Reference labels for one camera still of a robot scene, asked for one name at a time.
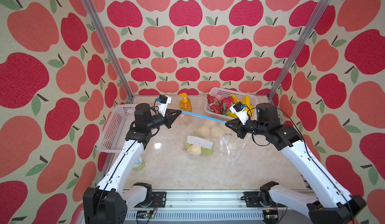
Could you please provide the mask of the clear blue zip-top bag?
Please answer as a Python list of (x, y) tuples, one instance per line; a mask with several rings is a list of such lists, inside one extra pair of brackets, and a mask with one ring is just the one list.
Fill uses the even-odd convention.
[(224, 121), (197, 114), (182, 113), (176, 123), (182, 135), (183, 148), (192, 156), (209, 157), (214, 154), (234, 165), (251, 135), (239, 138)]

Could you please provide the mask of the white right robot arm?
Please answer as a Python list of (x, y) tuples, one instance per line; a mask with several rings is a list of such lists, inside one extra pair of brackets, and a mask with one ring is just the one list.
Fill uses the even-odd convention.
[(295, 165), (315, 193), (308, 196), (271, 181), (260, 187), (261, 205), (284, 205), (308, 217), (314, 224), (353, 222), (367, 205), (363, 197), (353, 196), (329, 173), (308, 149), (298, 130), (281, 124), (275, 105), (261, 103), (255, 109), (257, 117), (252, 120), (249, 117), (251, 110), (245, 104), (238, 102), (232, 105), (230, 111), (237, 118), (226, 122), (225, 126), (241, 139), (247, 134), (252, 137), (263, 135)]

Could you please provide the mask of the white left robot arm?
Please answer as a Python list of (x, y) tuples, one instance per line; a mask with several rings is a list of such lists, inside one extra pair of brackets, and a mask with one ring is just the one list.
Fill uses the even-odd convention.
[(123, 149), (106, 176), (95, 188), (88, 188), (83, 195), (84, 219), (87, 224), (122, 224), (127, 212), (137, 205), (151, 205), (151, 184), (137, 182), (127, 192), (123, 191), (133, 169), (142, 164), (141, 155), (146, 145), (161, 126), (171, 128), (182, 111), (168, 109), (160, 104), (152, 114), (147, 103), (138, 104), (134, 122), (126, 135)]

